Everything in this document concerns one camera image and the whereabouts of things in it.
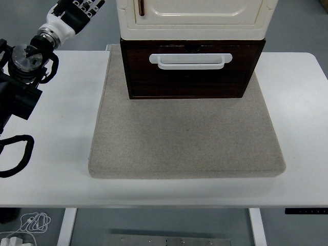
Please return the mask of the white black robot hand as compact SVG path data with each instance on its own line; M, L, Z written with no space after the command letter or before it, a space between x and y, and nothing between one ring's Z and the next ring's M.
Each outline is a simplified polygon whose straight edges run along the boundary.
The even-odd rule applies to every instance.
M90 22L105 1L58 1L52 7L37 35L47 39L58 48L67 39L71 39Z

